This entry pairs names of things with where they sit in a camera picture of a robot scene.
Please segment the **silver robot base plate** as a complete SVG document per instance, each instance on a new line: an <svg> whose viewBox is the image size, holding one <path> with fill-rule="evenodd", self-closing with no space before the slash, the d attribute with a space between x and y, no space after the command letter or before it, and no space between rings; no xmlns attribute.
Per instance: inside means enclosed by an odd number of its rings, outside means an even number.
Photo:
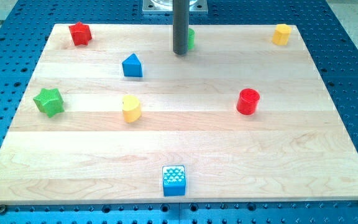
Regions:
<svg viewBox="0 0 358 224"><path fill-rule="evenodd" d="M195 14L208 13L207 0L189 0L190 12ZM173 0L142 0L143 14L171 14Z"/></svg>

